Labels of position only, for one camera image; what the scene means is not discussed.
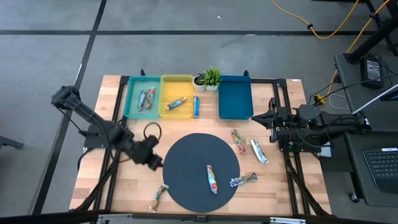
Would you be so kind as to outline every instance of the teal tray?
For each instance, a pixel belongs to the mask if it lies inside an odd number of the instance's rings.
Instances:
[[[137,109],[139,94],[142,90],[145,90],[147,94],[148,88],[155,87],[154,101],[152,102],[151,108],[147,109],[147,99],[141,111]],[[129,79],[129,88],[126,96],[126,103],[124,105],[123,115],[129,119],[157,119],[159,114],[157,108],[159,106],[159,94],[160,94],[160,77],[148,77],[148,76],[135,76]]]

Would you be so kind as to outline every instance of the keyboard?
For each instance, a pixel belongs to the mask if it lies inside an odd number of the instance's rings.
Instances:
[[[363,154],[377,189],[398,194],[398,148],[367,149]]]

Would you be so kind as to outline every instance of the potted plant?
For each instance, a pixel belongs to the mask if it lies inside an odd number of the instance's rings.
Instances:
[[[198,74],[193,77],[193,90],[197,93],[202,93],[206,90],[205,74]]]
[[[205,85],[207,90],[217,90],[220,82],[221,72],[217,68],[210,67],[210,69],[205,71]]]

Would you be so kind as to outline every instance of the blue tray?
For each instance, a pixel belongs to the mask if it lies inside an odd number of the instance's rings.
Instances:
[[[249,76],[222,75],[218,87],[221,119],[249,119],[253,116],[251,79]]]
[[[145,98],[144,107],[141,111],[137,109],[138,97],[141,90],[147,93],[148,88],[155,87],[154,101],[151,108],[145,108],[147,99]],[[160,95],[160,77],[159,76],[131,76],[129,79],[129,89],[126,96],[126,104],[124,105],[123,115],[129,119],[157,119],[157,112]]]

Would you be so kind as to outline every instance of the black circular mat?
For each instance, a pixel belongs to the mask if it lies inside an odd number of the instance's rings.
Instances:
[[[210,190],[207,165],[213,167],[218,192]],[[193,212],[211,212],[225,205],[235,194],[229,181],[239,177],[239,162],[222,139],[210,134],[189,134],[178,140],[164,160],[163,180],[170,196]]]

